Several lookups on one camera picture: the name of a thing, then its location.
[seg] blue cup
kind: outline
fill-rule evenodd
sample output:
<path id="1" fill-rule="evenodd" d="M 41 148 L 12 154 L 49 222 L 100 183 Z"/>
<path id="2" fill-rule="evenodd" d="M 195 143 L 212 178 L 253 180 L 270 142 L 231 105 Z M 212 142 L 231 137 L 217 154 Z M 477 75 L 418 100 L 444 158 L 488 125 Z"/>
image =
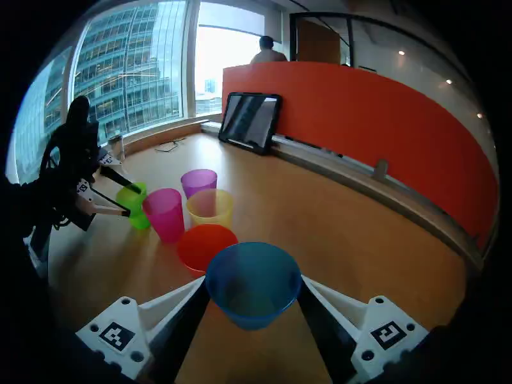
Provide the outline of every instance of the blue cup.
<path id="1" fill-rule="evenodd" d="M 238 327 L 258 330 L 297 298 L 299 267 L 285 251 L 266 243 L 239 243 L 220 251 L 206 272 L 212 300 Z"/>

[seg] sky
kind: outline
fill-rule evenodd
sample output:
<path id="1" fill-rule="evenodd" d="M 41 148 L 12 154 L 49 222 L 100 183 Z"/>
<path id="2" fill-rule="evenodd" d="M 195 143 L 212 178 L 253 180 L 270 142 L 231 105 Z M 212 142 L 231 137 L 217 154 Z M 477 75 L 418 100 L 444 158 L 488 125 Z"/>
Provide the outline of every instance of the sky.
<path id="1" fill-rule="evenodd" d="M 207 79 L 217 80 L 215 94 L 222 94 L 222 70 L 249 64 L 260 51 L 259 36 L 228 29 L 199 27 L 196 38 L 196 93 L 204 92 Z"/>

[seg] wooden floor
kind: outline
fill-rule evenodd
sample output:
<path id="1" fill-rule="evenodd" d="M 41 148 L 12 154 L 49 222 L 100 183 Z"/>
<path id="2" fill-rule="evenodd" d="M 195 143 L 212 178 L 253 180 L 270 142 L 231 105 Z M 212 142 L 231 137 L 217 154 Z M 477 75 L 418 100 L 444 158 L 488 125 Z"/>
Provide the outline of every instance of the wooden floor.
<path id="1" fill-rule="evenodd" d="M 133 154 L 124 166 L 149 191 L 182 192 L 183 173 L 215 170 L 218 188 L 234 196 L 240 241 L 277 245 L 304 275 L 358 300 L 387 296 L 427 329 L 446 324 L 463 299 L 463 262 L 441 241 L 369 197 L 282 159 L 195 134 L 169 153 Z M 119 190 L 103 178 L 95 187 L 109 196 Z M 143 303 L 192 280 L 152 228 L 135 230 L 125 218 L 103 215 L 87 232 L 70 225 L 52 233 L 49 279 L 58 314 L 75 330 L 120 296 Z M 265 330 L 244 332 L 210 302 L 176 380 L 206 381 L 329 379 L 298 304 Z"/>

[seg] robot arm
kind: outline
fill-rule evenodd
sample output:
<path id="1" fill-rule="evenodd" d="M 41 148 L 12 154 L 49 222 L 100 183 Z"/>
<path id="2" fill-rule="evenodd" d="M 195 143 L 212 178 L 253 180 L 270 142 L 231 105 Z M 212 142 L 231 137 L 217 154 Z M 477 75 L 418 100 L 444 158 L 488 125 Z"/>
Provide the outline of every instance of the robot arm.
<path id="1" fill-rule="evenodd" d="M 122 297 L 76 335 L 131 379 L 173 382 L 209 302 L 204 276 L 138 305 Z M 368 303 L 303 276 L 298 302 L 334 383 L 365 383 L 428 334 L 388 298 Z"/>
<path id="2" fill-rule="evenodd" d="M 56 229 L 74 223 L 87 230 L 97 213 L 130 216 L 130 210 L 103 195 L 93 187 L 93 174 L 100 174 L 129 186 L 136 193 L 140 189 L 116 172 L 121 163 L 100 148 L 98 122 L 88 122 L 89 100 L 76 98 L 69 108 L 67 121 L 50 137 L 45 148 L 39 179 L 20 187 L 18 206 L 34 205 L 32 220 L 24 220 L 25 236 L 35 226 L 31 247 L 41 261 L 46 261 L 51 227 Z"/>

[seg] plastic cup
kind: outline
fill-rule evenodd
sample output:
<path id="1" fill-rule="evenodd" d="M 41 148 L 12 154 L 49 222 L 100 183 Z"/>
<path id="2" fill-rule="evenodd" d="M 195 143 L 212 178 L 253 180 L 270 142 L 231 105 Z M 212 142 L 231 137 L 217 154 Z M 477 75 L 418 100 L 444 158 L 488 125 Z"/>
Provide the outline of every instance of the plastic cup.
<path id="1" fill-rule="evenodd" d="M 148 195 L 146 184 L 143 182 L 135 182 L 131 185 L 138 186 L 141 193 L 139 194 L 127 187 L 123 187 L 116 195 L 116 202 L 130 210 L 129 219 L 133 227 L 137 229 L 144 229 L 151 225 L 148 218 L 142 211 L 142 202 Z"/>
<path id="2" fill-rule="evenodd" d="M 222 189 L 204 189 L 187 201 L 192 226 L 220 224 L 231 228 L 233 198 Z"/>
<path id="3" fill-rule="evenodd" d="M 212 170 L 193 170 L 181 177 L 181 186 L 187 199 L 203 189 L 217 188 L 217 173 Z"/>
<path id="4" fill-rule="evenodd" d="M 151 192 L 142 203 L 142 209 L 164 243 L 175 243 L 185 232 L 181 195 L 176 189 Z"/>
<path id="5" fill-rule="evenodd" d="M 244 330 L 265 328 L 297 298 L 302 277 L 295 260 L 266 243 L 232 245 L 211 261 L 206 288 Z"/>
<path id="6" fill-rule="evenodd" d="M 177 245 L 178 256 L 193 277 L 205 274 L 215 255 L 238 243 L 235 234 L 217 224 L 203 224 L 189 229 Z"/>

